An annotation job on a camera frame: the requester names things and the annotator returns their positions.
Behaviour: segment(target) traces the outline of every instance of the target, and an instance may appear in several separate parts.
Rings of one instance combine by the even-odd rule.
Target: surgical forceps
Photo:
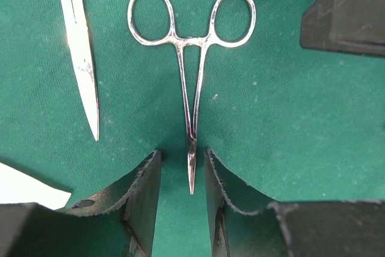
[[[83,0],[61,0],[61,6],[80,97],[92,134],[98,141],[99,102]]]
[[[237,42],[226,42],[220,39],[215,32],[215,26],[214,26],[215,15],[217,14],[218,7],[222,0],[217,0],[212,9],[210,24],[209,24],[209,32],[207,36],[183,39],[176,34],[174,11],[173,11],[171,2],[170,0],[164,0],[167,6],[168,14],[170,16],[170,30],[168,31],[167,35],[163,39],[146,40],[139,35],[132,21],[132,14],[134,10],[135,1],[136,0],[130,0],[128,4],[128,27],[133,37],[135,37],[135,39],[138,42],[140,42],[142,45],[153,46],[153,45],[162,45],[165,43],[171,43],[176,48],[176,53],[177,53],[178,63],[179,63],[179,70],[180,70],[180,81],[182,84],[183,105],[185,109],[187,146],[188,146],[188,155],[187,155],[188,180],[189,180],[190,194],[194,194],[195,172],[196,172],[197,131],[198,131],[198,110],[199,110],[200,92],[202,90],[203,66],[205,65],[206,53],[210,45],[221,45],[221,46],[224,46],[225,48],[235,48],[237,46],[241,46],[244,43],[246,43],[247,40],[249,40],[249,38],[251,37],[255,28],[256,17],[257,17],[256,7],[253,0],[246,0],[251,11],[251,23],[247,34]],[[190,112],[189,112],[189,106],[188,106],[186,81],[185,81],[185,69],[183,65],[183,49],[185,46],[188,46],[188,45],[196,45],[201,47],[192,125],[191,125],[191,118],[190,118]]]

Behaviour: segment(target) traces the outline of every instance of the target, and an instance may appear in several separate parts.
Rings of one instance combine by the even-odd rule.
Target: metal blade
[[[80,97],[92,134],[99,140],[99,106],[90,39],[82,0],[61,0],[68,45]]]

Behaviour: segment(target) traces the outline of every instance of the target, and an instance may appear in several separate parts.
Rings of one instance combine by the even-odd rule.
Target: fabric texture
[[[179,36],[206,35],[216,0],[170,1]],[[81,104],[60,0],[0,0],[0,161],[70,189],[73,204],[160,149],[155,257],[211,255],[206,147],[277,200],[385,198],[384,60],[302,49],[301,16],[313,1],[254,0],[251,39],[234,49],[209,49],[196,193],[190,196],[176,51],[133,38],[129,0],[84,0],[100,105],[98,142]],[[138,0],[134,19],[150,39],[168,31],[162,0]],[[217,33],[240,38],[249,20],[243,0],[225,0]],[[186,48],[190,105],[198,63],[199,48]],[[119,246],[121,239],[109,241]]]

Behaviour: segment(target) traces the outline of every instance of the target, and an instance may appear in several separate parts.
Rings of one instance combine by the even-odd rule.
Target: forceps jaw
[[[188,184],[190,189],[190,194],[194,194],[195,189],[195,172],[196,172],[196,164],[197,164],[197,139],[192,138],[190,135],[187,136],[187,146],[188,146],[188,154],[187,154],[187,173],[188,173]]]
[[[60,1],[80,97],[93,137],[98,141],[99,101],[83,0]]]

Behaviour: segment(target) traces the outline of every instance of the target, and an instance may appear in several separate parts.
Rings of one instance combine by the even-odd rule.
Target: forceps tip
[[[195,170],[196,170],[196,156],[195,152],[188,153],[188,183],[190,187],[190,194],[194,194],[195,189]]]
[[[99,130],[98,129],[93,129],[92,134],[94,136],[95,141],[99,141]]]

